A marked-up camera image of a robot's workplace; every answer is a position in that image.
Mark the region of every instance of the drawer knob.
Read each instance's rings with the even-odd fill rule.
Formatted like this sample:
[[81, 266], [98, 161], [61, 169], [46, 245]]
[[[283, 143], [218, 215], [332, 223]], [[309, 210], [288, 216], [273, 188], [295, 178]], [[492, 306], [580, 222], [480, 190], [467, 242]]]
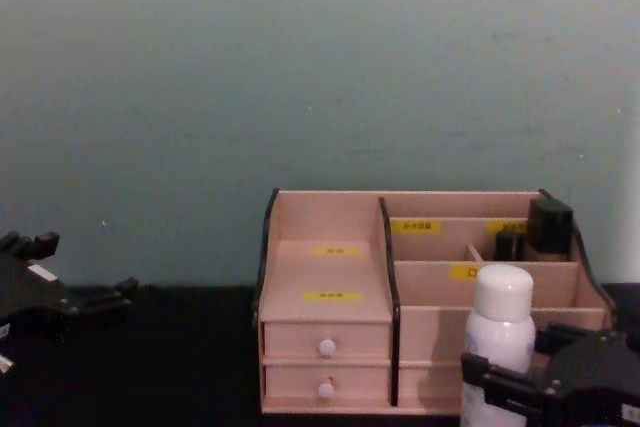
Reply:
[[336, 353], [336, 343], [331, 339], [324, 339], [318, 344], [318, 350], [324, 357], [331, 357]]
[[318, 387], [318, 397], [321, 399], [330, 399], [335, 393], [336, 389], [334, 389], [330, 379], [325, 380]]

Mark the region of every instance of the curved side panel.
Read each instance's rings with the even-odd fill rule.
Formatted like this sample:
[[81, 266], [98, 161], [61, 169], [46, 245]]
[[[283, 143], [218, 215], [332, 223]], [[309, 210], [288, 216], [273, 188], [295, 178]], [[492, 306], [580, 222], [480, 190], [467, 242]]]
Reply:
[[398, 384], [400, 372], [400, 296], [396, 284], [396, 270], [393, 264], [393, 246], [391, 244], [391, 221], [389, 211], [384, 198], [380, 197], [380, 208], [384, 223], [384, 240], [387, 261], [387, 275], [389, 277], [389, 288], [391, 290], [391, 301], [393, 312], [391, 319], [391, 405], [398, 405]]
[[[539, 190], [540, 194], [546, 197], [547, 199], [555, 199], [553, 195], [547, 192], [545, 189]], [[609, 314], [611, 315], [611, 324], [615, 326], [617, 323], [618, 317], [618, 307], [613, 299], [609, 296], [609, 294], [602, 288], [602, 286], [598, 283], [595, 276], [593, 275], [593, 270], [591, 269], [591, 264], [589, 263], [589, 258], [587, 257], [587, 251], [584, 246], [584, 239], [582, 237], [582, 232], [580, 232], [580, 227], [578, 227], [575, 218], [573, 220], [573, 234], [576, 239], [576, 244], [578, 247], [578, 252], [580, 255], [580, 262], [584, 268], [585, 274], [587, 275], [587, 279], [589, 279], [589, 283], [593, 290], [602, 298], [604, 303], [607, 305], [609, 309]]]
[[264, 279], [267, 275], [267, 249], [269, 247], [269, 226], [271, 224], [271, 211], [273, 204], [276, 202], [280, 189], [275, 188], [269, 198], [267, 211], [264, 214], [264, 222], [262, 223], [262, 244], [260, 246], [260, 266], [258, 267], [258, 280], [253, 296], [252, 312], [253, 312], [253, 328], [258, 326], [258, 309], [260, 308], [260, 296], [264, 288]]

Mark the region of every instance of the drawer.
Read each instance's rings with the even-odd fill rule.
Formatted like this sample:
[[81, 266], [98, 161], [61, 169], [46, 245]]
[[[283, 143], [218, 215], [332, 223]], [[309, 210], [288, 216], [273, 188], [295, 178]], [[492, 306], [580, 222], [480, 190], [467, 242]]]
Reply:
[[264, 326], [267, 358], [389, 359], [391, 329], [386, 324], [290, 324]]
[[411, 402], [415, 399], [457, 398], [462, 394], [462, 371], [456, 362], [401, 364], [398, 380], [400, 405], [402, 399]]
[[341, 399], [388, 399], [388, 367], [267, 366], [267, 397], [331, 402]]

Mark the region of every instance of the desk organizer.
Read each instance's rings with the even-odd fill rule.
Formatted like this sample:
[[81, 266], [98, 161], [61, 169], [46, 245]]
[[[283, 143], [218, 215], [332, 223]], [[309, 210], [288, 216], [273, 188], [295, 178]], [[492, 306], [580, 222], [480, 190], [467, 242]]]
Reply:
[[[262, 412], [459, 414], [475, 274], [541, 197], [276, 189], [253, 305]], [[534, 279], [537, 327], [612, 325], [575, 223], [566, 261], [513, 264]]]

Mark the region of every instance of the gray wall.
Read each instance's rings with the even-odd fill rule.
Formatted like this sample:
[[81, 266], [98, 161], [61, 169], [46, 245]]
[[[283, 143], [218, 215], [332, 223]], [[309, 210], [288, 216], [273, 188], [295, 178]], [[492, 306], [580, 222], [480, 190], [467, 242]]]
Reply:
[[0, 228], [71, 283], [250, 283], [286, 188], [530, 189], [603, 280], [639, 0], [0, 0]]

